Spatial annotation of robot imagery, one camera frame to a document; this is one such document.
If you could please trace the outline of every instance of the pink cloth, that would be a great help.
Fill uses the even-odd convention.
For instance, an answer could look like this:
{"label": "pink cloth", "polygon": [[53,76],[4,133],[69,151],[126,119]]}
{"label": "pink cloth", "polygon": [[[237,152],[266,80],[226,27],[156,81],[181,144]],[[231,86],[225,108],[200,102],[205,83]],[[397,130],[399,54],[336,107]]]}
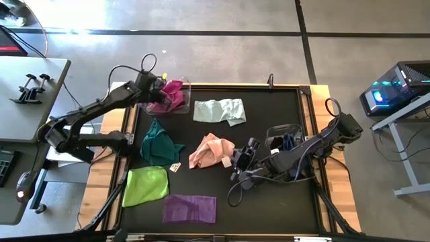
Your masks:
{"label": "pink cloth", "polygon": [[168,113],[173,109],[177,108],[183,103],[183,94],[181,91],[181,87],[182,81],[168,81],[166,83],[166,86],[164,86],[161,90],[166,95],[164,103],[150,103],[146,107],[146,110],[155,113]]}
{"label": "pink cloth", "polygon": [[233,155],[234,144],[225,138],[218,138],[209,133],[200,143],[197,150],[189,156],[189,168],[196,165],[200,168],[215,165],[224,157]]}

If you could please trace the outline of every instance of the teal cloth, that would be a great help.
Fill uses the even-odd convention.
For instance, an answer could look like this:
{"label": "teal cloth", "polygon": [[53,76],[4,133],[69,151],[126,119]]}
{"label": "teal cloth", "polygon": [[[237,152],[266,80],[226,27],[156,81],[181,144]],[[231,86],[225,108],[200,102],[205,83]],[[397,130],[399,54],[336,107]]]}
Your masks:
{"label": "teal cloth", "polygon": [[166,130],[154,118],[143,139],[140,155],[151,165],[171,165],[179,162],[179,152],[184,147],[185,145],[173,144]]}
{"label": "teal cloth", "polygon": [[128,171],[122,207],[126,208],[158,200],[168,194],[169,180],[164,168],[155,166],[132,169]]}

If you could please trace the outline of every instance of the clamp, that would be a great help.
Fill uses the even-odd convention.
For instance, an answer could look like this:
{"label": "clamp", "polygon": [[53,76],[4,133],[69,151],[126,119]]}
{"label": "clamp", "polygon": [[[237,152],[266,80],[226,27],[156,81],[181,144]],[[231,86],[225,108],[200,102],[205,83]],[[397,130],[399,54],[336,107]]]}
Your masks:
{"label": "clamp", "polygon": [[26,102],[29,104],[42,103],[40,100],[36,99],[36,95],[37,93],[43,93],[45,91],[43,85],[45,84],[45,81],[50,80],[50,76],[48,76],[47,74],[41,74],[39,77],[42,78],[42,83],[40,84],[40,86],[31,88],[28,95],[26,96]]}
{"label": "clamp", "polygon": [[28,77],[26,84],[24,86],[19,86],[19,91],[21,92],[21,95],[18,99],[9,98],[9,100],[17,103],[17,104],[26,104],[26,97],[29,94],[29,89],[27,88],[28,83],[30,83],[31,80],[36,80],[36,77],[32,74],[27,74],[26,77]]}

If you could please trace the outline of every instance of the purple cloth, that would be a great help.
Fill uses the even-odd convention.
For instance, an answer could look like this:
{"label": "purple cloth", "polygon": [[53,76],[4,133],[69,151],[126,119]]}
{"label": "purple cloth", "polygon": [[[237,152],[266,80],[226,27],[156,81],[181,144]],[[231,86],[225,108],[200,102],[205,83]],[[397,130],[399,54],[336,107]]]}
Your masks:
{"label": "purple cloth", "polygon": [[147,110],[154,113],[168,113],[175,108],[183,105],[183,93],[181,91],[182,81],[170,80],[162,88],[162,92],[165,94],[165,103],[151,103],[148,104]]}
{"label": "purple cloth", "polygon": [[209,196],[167,195],[163,223],[215,223],[216,198]]}

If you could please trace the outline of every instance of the peach cloth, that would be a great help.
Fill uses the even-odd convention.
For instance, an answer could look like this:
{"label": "peach cloth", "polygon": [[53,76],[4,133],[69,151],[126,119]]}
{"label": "peach cloth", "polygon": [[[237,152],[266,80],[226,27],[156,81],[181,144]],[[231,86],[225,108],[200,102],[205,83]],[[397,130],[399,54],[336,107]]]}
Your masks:
{"label": "peach cloth", "polygon": [[215,165],[224,157],[233,155],[234,144],[225,138],[218,138],[209,133],[200,143],[197,150],[189,156],[189,168],[196,165],[200,168]]}

